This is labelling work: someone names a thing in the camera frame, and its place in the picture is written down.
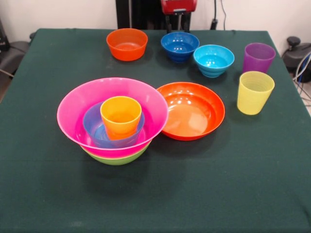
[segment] light blue bowl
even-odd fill
[[[137,126],[136,133],[132,136],[121,139],[121,140],[110,140],[107,136],[105,126],[101,117],[101,108],[102,103],[97,103],[92,106],[83,117],[83,126],[93,143],[100,148],[123,148],[130,147],[134,145],[139,137],[141,129],[145,124],[145,115],[142,112],[140,116],[140,121]]]
[[[224,73],[234,62],[234,54],[220,45],[204,45],[198,47],[193,57],[202,74],[216,78]]]

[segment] green bowl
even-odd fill
[[[145,152],[145,150],[148,148],[149,145],[150,145],[150,143],[135,154],[131,154],[131,155],[128,155],[126,157],[118,158],[118,159],[103,158],[103,157],[97,156],[95,154],[92,154],[91,152],[87,151],[84,148],[82,148],[82,149],[86,153],[88,153],[93,159],[96,159],[97,161],[99,161],[103,164],[118,166],[118,165],[128,164],[128,163],[134,161],[135,159],[137,159],[138,157],[140,157]]]

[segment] blue bowl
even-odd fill
[[[121,139],[121,140],[110,140],[107,136],[105,126],[101,117],[101,108],[102,103],[97,103],[92,106],[84,115],[83,126],[93,143],[101,148],[123,148],[133,146],[137,140],[139,133],[141,132],[142,127],[145,123],[144,113],[141,113],[140,121],[137,126],[137,131],[132,136]]]
[[[204,45],[197,48],[193,54],[202,74],[216,78],[224,73],[234,62],[233,53],[219,45]]]
[[[200,45],[199,39],[184,32],[169,33],[162,37],[161,45],[167,56],[176,63],[187,61]]]

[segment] pink bowl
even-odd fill
[[[145,124],[137,143],[131,147],[106,149],[96,147],[83,127],[83,116],[94,104],[113,96],[136,99],[145,115]],[[127,78],[103,78],[84,83],[70,91],[57,110],[57,122],[63,133],[89,152],[104,158],[122,158],[143,149],[164,128],[168,106],[152,86]]]

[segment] colorful tableware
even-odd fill
[[[92,139],[93,143],[100,148],[123,148],[134,145],[137,142],[139,134],[145,124],[144,113],[141,114],[137,130],[132,136],[122,140],[110,140],[102,121],[100,113],[101,105],[102,103],[100,102],[92,106],[83,118],[84,129]]]
[[[121,61],[134,61],[145,53],[148,36],[141,30],[122,28],[111,32],[106,42],[115,58]]]
[[[225,117],[220,97],[196,83],[169,83],[158,88],[169,106],[169,119],[163,129],[168,137],[190,141],[217,129]]]
[[[223,74],[234,62],[234,54],[219,45],[204,45],[193,53],[194,60],[202,74],[216,78]]]
[[[161,45],[172,61],[182,63],[191,57],[195,49],[199,47],[200,41],[190,33],[174,32],[163,36]]]
[[[258,71],[245,72],[240,76],[238,109],[247,115],[258,114],[274,87],[274,80],[269,75]]]
[[[100,112],[108,138],[121,140],[135,134],[141,105],[133,98],[115,96],[102,103]]]
[[[145,124],[133,146],[99,148],[83,127],[83,117],[87,110],[113,96],[128,96],[141,105]],[[152,86],[127,78],[102,78],[84,83],[70,91],[57,110],[57,122],[62,132],[89,152],[105,158],[121,158],[137,153],[162,131],[167,119],[168,106],[163,96]]]
[[[140,151],[128,155],[128,156],[124,156],[122,158],[118,158],[118,159],[109,159],[109,158],[104,158],[104,157],[100,157],[97,156],[96,154],[93,154],[89,151],[87,151],[86,149],[84,149],[82,147],[82,149],[89,154],[89,156],[91,156],[93,159],[96,159],[97,161],[103,163],[103,164],[108,164],[108,165],[113,165],[113,166],[118,166],[118,165],[124,165],[124,164],[128,164],[132,161],[134,161],[135,159],[137,159],[138,157],[140,157],[148,148],[150,144],[146,145],[143,149],[141,149]]]
[[[260,71],[267,73],[271,63],[276,57],[276,51],[263,43],[251,43],[245,47],[243,73]]]

